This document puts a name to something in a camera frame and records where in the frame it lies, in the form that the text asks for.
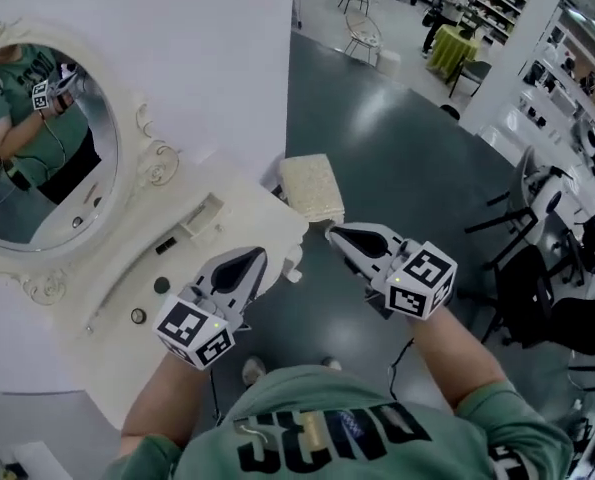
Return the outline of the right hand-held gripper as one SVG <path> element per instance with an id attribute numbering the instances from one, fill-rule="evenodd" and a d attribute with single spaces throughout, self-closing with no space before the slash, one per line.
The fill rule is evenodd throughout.
<path id="1" fill-rule="evenodd" d="M 452 292 L 457 263 L 429 241 L 410 252 L 390 228 L 366 222 L 333 226 L 326 238 L 354 274 L 371 281 L 365 301 L 382 313 L 427 320 Z"/>

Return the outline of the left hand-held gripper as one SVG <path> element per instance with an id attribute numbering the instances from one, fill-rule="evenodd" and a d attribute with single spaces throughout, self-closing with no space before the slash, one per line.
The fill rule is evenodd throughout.
<path id="1" fill-rule="evenodd" d="M 246 305 L 257 293 L 268 265 L 266 250 L 241 247 L 211 258 L 194 283 L 163 294 L 152 330 L 169 352 L 205 370 L 235 345 Z"/>

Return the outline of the white rectangular box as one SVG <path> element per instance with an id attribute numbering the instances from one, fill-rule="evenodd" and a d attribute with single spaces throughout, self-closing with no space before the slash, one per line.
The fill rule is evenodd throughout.
<path id="1" fill-rule="evenodd" d="M 179 221 L 179 225 L 191 236 L 198 237 L 208 230 L 217 229 L 225 203 L 214 193 L 209 193 L 193 210 Z"/>

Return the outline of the white dressing table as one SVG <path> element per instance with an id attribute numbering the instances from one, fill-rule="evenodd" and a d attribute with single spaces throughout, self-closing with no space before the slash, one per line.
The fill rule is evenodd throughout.
<path id="1" fill-rule="evenodd" d="M 217 229 L 191 237 L 179 221 L 209 193 L 225 203 Z M 178 163 L 162 186 L 141 190 L 121 229 L 67 280 L 65 294 L 44 305 L 61 352 L 97 408 L 120 427 L 165 354 L 152 330 L 164 297 L 153 290 L 166 277 L 175 294 L 194 283 L 213 257 L 249 246 L 266 250 L 268 265 L 257 297 L 280 277 L 297 279 L 305 219 L 258 183 L 217 157 Z M 174 237 L 177 244 L 157 255 Z M 142 325 L 130 313 L 147 314 Z"/>

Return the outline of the person's left forearm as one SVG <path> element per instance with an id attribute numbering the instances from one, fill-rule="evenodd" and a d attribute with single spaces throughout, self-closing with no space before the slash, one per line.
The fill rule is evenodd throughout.
<path id="1" fill-rule="evenodd" d="M 163 436 L 184 448 L 198 422 L 208 371 L 168 353 L 130 408 L 121 430 L 119 456 L 131 454 L 148 436 Z"/>

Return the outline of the person's right forearm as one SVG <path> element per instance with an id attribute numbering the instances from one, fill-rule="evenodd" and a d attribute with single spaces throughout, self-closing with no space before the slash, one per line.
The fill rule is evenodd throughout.
<path id="1" fill-rule="evenodd" d="M 421 358 L 453 410 L 479 388 L 507 380 L 492 353 L 446 307 L 426 320 L 407 321 Z"/>

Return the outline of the cream upholstered stool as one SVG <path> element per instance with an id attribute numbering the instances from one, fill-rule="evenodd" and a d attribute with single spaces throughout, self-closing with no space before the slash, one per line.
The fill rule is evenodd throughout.
<path id="1" fill-rule="evenodd" d="M 283 158 L 274 165 L 271 192 L 309 223 L 345 220 L 345 207 L 326 154 Z"/>

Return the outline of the black office chair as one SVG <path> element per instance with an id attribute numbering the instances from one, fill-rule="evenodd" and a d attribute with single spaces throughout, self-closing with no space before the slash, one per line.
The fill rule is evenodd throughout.
<path id="1" fill-rule="evenodd" d="M 484 305 L 495 313 L 481 339 L 485 343 L 505 327 L 509 336 L 503 343 L 518 343 L 524 349 L 546 340 L 554 304 L 553 289 L 541 251 L 528 245 L 499 269 L 494 268 L 496 296 L 486 297 Z"/>

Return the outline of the white rounded machine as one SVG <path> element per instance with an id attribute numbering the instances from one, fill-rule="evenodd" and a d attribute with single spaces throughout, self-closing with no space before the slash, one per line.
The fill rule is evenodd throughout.
<path id="1" fill-rule="evenodd" d="M 536 245 L 548 216 L 564 195 L 565 179 L 571 176 L 556 165 L 540 163 L 533 146 L 523 153 L 519 173 L 520 202 L 522 209 L 527 210 L 520 220 L 522 231 L 526 232 L 525 240 Z"/>

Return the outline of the white ornate oval mirror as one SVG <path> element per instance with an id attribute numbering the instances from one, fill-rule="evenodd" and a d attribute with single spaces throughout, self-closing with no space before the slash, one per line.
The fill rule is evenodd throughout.
<path id="1" fill-rule="evenodd" d="M 50 304 L 178 157 L 82 40 L 0 21 L 0 274 Z"/>

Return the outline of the white pouf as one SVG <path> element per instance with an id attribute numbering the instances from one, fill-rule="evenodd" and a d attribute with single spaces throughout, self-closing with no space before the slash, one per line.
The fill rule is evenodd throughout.
<path id="1" fill-rule="evenodd" d="M 379 73 L 395 79 L 398 76 L 400 66 L 401 56 L 398 53 L 382 49 L 377 54 L 375 68 Z"/>

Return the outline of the grey-green chair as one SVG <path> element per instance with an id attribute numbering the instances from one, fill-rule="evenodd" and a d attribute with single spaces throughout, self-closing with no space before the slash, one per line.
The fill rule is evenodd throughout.
<path id="1" fill-rule="evenodd" d="M 472 96 L 474 96 L 491 68 L 492 66 L 485 61 L 462 58 L 447 78 L 447 83 L 451 85 L 449 97 L 452 97 L 461 77 L 477 84 L 476 89 L 472 93 Z"/>

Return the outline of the yellow-green clothed round table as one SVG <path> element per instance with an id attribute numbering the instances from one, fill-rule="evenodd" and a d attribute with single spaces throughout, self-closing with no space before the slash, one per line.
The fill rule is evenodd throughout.
<path id="1" fill-rule="evenodd" d="M 443 25 L 436 33 L 426 68 L 448 81 L 463 60 L 474 60 L 481 42 L 465 39 L 461 29 Z"/>

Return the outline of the black padded chair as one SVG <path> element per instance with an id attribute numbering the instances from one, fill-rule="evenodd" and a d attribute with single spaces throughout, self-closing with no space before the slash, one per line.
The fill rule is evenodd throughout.
<path id="1" fill-rule="evenodd" d="M 595 299 L 562 298 L 552 307 L 546 340 L 595 356 Z"/>

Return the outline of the white open shelf unit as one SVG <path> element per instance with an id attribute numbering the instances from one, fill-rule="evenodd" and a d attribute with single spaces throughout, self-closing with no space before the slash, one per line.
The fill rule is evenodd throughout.
<path id="1" fill-rule="evenodd" d="M 19 462 L 28 472 L 29 480 L 73 480 L 41 441 L 0 447 L 0 461 Z"/>

